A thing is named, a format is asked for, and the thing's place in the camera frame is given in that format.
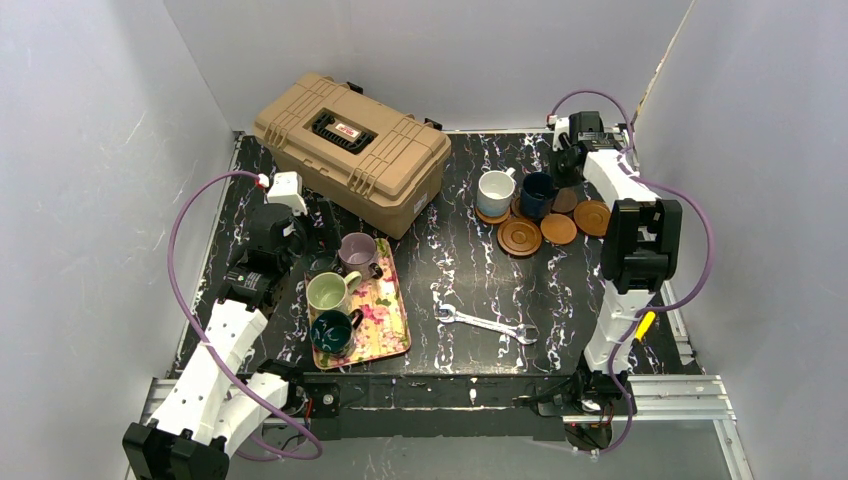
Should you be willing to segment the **dark brown wooden coaster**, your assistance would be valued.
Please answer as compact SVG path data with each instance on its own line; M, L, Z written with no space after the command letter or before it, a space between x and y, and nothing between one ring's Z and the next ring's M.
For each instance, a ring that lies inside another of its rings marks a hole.
M522 219L528 219L528 216L526 216L521 209L521 202L520 202L519 197L514 197L512 199L511 204L510 204L510 209L511 209L511 213L514 217L522 218Z

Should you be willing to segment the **light orange wooden coaster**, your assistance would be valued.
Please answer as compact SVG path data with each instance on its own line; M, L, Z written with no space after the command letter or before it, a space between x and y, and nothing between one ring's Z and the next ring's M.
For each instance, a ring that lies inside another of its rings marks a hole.
M511 216L511 209L508 208L504 213L496 216L489 216L484 214L478 207L474 208L474 212L477 218L487 225L499 225L505 222Z

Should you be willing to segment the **white mug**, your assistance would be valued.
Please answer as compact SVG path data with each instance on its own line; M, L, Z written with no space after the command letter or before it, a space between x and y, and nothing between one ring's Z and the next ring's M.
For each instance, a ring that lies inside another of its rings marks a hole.
M476 208L487 217L504 215L516 188L515 169L490 170L478 180Z

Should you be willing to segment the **ringed orange wooden coaster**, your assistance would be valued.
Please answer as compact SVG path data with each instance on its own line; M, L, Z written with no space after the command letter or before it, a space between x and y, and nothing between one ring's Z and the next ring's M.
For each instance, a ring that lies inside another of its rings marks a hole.
M586 200L578 203L573 211L576 226L588 236L604 237L611 211L602 201Z

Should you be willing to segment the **navy blue mug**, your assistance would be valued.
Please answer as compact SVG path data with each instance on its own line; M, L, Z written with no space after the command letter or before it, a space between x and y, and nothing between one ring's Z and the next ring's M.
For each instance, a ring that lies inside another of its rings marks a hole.
M531 220L541 220L550 212L557 195L558 189L551 175L546 172L530 173L521 183L520 211Z

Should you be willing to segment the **dark walnut wooden coaster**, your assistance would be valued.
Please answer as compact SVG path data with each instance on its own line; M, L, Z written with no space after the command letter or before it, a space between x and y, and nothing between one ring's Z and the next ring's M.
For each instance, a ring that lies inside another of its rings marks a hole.
M570 214L579 203L577 194L572 188L562 188L558 191L552 205L551 211L558 214Z

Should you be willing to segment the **ringed brown wooden coaster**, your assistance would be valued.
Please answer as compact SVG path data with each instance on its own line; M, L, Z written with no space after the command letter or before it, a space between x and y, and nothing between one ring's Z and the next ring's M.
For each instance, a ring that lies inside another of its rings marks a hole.
M497 241L508 254L527 257L539 250L542 244L541 230L525 218L510 218L497 230Z

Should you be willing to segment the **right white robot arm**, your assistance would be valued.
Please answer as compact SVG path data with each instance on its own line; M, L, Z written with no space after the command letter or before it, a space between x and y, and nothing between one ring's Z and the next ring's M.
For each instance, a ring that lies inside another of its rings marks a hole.
M676 271L682 207L642 183L622 138L605 129L598 112L550 114L547 125L554 133L549 171L555 183L592 185L610 211L600 258L603 303L572 376L572 395L596 403L619 399L635 331Z

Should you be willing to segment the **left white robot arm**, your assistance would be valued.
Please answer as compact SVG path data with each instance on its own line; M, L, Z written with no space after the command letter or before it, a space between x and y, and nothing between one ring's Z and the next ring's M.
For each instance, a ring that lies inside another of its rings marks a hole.
M299 194L272 196L246 224L247 240L232 254L204 337L180 378L145 423L122 439L138 479L223 479L241 444L282 408L291 368L270 361L247 381L235 373L284 297L297 261L324 244L333 225L315 225Z

